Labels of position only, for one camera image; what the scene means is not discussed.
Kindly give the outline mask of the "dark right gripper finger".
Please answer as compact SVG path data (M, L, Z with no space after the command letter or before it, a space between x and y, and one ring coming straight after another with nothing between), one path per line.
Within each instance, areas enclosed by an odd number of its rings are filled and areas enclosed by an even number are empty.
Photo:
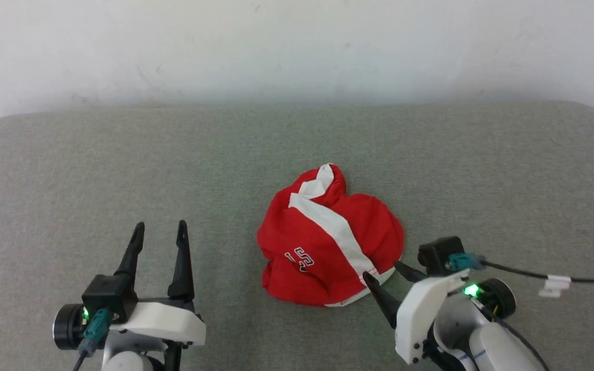
M417 270L416 268L406 265L402 261L397 261L394 264L394 269L408 282L416 283L427 278L427 274Z
M379 280L370 273L363 273L362 277L389 326L392 329L396 329L398 324L398 309L402 302L383 289Z

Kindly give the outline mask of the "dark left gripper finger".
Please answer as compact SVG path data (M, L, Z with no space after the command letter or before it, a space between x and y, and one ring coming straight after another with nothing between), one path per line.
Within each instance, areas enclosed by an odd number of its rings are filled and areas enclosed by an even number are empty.
M129 275L135 277L137 272L138 256L142 252L145 233L145 223L136 224L134 232L130 237L129 244L123 254L116 275Z
M175 244L178 252L175 259L173 280L168 287L168 297L172 300L193 301L195 298L195 288L188 225L185 220L181 220L178 223Z

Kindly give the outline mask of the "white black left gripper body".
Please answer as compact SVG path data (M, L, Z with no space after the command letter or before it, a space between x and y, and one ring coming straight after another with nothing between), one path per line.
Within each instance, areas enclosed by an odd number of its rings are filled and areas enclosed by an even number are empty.
M73 371L102 352L101 371L181 371L182 352L203 346L207 327L191 303L141 301L130 318L115 324L107 309L89 312L84 305L64 305L53 322L53 340L78 354Z

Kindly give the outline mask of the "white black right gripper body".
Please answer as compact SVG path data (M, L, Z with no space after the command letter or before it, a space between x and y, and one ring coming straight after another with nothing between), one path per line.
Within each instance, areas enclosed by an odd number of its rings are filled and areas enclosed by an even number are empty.
M409 365L516 365L518 340L504 323L516 310L495 278L468 283L469 271L412 285L398 309L395 350Z

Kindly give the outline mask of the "red garment with white stripe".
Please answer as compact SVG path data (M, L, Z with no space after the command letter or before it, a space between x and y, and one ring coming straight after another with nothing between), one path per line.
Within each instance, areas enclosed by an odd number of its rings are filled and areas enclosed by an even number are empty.
M393 275L406 234L382 200L348 194L340 168L325 163L274 195L256 240L267 260L261 285L270 296L340 307L369 294L364 273L379 283Z

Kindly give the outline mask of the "grey fabric sofa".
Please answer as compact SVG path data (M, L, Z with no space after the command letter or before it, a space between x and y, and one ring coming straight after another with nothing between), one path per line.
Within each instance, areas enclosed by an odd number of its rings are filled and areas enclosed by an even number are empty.
M182 371L436 371L406 366L373 298L297 306L261 287L274 194L336 164L420 244L594 277L594 109L576 103L165 108L0 118L0 371L71 371L52 324L145 223L135 290L163 296L188 223L204 347Z

